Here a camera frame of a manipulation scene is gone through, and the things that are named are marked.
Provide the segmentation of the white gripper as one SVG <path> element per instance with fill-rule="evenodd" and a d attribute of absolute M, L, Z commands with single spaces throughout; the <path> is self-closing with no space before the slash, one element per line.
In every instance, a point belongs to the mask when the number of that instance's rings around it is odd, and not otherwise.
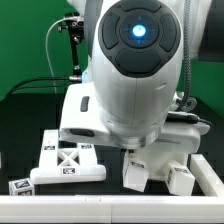
<path fill-rule="evenodd" d="M 184 121 L 166 122 L 151 114 L 135 120 L 132 110 L 122 118 L 104 114 L 92 83 L 69 86 L 59 128 L 61 141 L 186 154 L 199 149 L 200 137 L 200 127 Z"/>

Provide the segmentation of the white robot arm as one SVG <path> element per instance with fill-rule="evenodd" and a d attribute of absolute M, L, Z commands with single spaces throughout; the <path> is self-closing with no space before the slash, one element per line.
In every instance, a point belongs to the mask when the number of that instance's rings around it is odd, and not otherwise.
<path fill-rule="evenodd" d="M 180 73 L 199 53 L 213 0 L 68 0 L 84 20 L 90 80 L 71 85 L 67 142 L 194 153 L 207 131 L 183 111 Z"/>

